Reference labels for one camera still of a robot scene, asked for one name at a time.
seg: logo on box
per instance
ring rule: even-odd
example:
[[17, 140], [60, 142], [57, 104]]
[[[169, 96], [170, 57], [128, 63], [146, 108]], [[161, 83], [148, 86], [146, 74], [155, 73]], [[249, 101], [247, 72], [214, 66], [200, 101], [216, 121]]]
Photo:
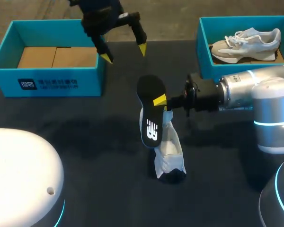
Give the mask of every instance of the logo on box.
[[36, 84], [33, 79], [18, 79], [22, 90], [37, 90]]

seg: concrete floor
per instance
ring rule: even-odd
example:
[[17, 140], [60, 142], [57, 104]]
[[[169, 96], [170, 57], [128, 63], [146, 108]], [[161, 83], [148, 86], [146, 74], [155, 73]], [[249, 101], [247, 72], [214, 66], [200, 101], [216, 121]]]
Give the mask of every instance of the concrete floor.
[[[284, 0], [121, 0], [128, 12], [139, 11], [148, 40], [194, 39], [199, 17], [284, 15]], [[0, 42], [11, 20], [81, 18], [67, 0], [0, 0]], [[125, 26], [109, 41], [134, 40]]]

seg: white dome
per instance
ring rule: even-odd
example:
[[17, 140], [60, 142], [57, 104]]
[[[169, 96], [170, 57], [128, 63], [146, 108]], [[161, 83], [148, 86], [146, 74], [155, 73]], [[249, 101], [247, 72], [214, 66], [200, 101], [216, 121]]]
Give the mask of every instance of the white dome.
[[33, 133], [0, 129], [0, 227], [30, 227], [58, 200], [64, 181], [56, 150]]

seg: blue box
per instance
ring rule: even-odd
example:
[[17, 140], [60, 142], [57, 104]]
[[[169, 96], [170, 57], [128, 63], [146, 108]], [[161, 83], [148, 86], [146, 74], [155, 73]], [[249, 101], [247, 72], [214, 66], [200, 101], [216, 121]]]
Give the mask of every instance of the blue box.
[[279, 50], [284, 59], [284, 16], [201, 17], [197, 31], [196, 52], [201, 75], [204, 79], [218, 80], [223, 75], [279, 65], [275, 63], [215, 65], [213, 63], [209, 44], [224, 40], [225, 36], [234, 35], [237, 31], [245, 31], [252, 27], [262, 32], [279, 28], [281, 31]]
[[[25, 47], [94, 47], [81, 20], [12, 21], [0, 45], [0, 88], [5, 97], [101, 96], [105, 60], [99, 55], [93, 68], [17, 69]], [[67, 84], [46, 87], [40, 81]]]

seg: table surface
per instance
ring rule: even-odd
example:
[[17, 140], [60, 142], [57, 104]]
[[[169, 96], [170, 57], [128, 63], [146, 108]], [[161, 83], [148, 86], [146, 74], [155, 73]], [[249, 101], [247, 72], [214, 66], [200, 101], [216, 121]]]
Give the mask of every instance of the table surface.
[[250, 111], [174, 110], [187, 176], [180, 184], [153, 177], [154, 151], [139, 131], [138, 78], [159, 76], [178, 96], [198, 72], [194, 41], [110, 43], [115, 56], [97, 98], [4, 98], [0, 127], [48, 140], [65, 171], [64, 227], [260, 227], [258, 199], [284, 156], [257, 149]]

